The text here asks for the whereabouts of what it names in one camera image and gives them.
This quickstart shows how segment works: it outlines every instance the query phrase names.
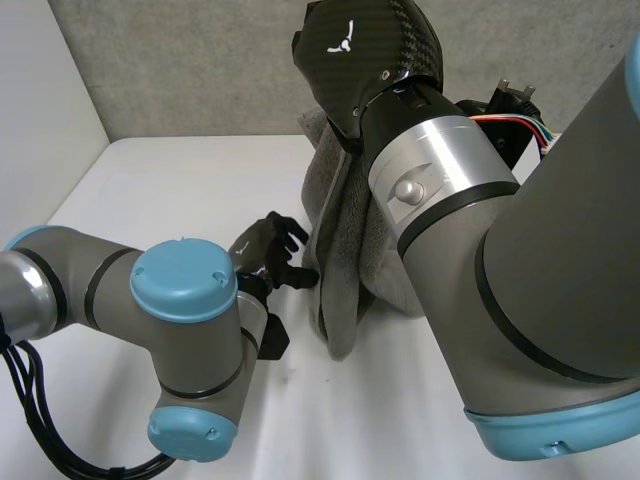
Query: gray towel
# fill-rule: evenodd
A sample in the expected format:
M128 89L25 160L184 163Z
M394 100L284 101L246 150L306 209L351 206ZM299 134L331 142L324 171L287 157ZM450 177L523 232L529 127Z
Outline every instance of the gray towel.
M302 186L313 227L302 265L320 273L312 318L340 360L353 349L357 324L375 298L410 316L423 313L371 196L364 162L340 147L322 110L303 114L299 123L316 149Z

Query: gray robot arm segment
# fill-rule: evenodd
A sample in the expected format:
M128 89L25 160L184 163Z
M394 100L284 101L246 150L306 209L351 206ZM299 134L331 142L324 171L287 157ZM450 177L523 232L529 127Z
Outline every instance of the gray robot arm segment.
M411 0L392 3L415 11ZM311 4L294 61L338 136L363 146L373 196L485 445L530 460L640 433L640 37L518 189L475 122L441 95L437 68L393 75L418 53L416 38L440 52L428 22L405 14L404 34L374 47L356 40L378 33L369 18L393 12L362 9ZM351 51L321 55L331 27L352 18ZM376 95L357 109L341 102L310 68L321 62ZM351 112L359 121L347 131Z
M12 343L79 323L147 349L162 387L148 434L163 453L212 461L236 435L267 311L202 240L147 252L44 227L0 252Z

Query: silver button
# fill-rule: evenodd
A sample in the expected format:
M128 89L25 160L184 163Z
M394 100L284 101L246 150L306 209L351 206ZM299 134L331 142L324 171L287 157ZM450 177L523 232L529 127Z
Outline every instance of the silver button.
M409 205L417 205L424 198L424 187L411 180L402 180L396 185L396 198Z

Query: colorful wires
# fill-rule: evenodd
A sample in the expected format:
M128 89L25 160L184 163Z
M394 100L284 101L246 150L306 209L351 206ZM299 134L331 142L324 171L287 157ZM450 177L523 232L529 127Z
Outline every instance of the colorful wires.
M536 138L540 148L546 148L555 138L555 134L549 130L542 122L526 115L511 113L501 113L494 115L475 115L471 117L478 123L483 122L515 122L526 126Z

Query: white table surface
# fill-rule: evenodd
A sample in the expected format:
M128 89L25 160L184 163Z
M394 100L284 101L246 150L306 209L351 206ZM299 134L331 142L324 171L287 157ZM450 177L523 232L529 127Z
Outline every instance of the white table surface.
M312 156L304 137L132 139L111 145L51 223L148 248L195 236L228 247L274 209L305 226L299 202ZM424 318L377 304L354 352L329 359L304 293L271 298L291 345L256 367L231 452L177 462L162 479L592 480L640 475L640 440L570 457L510 463L492 457L462 413ZM146 437L159 386L149 355L81 326L35 342L55 423L67 443L104 467L156 452ZM32 438L0 368L0 478L63 478Z

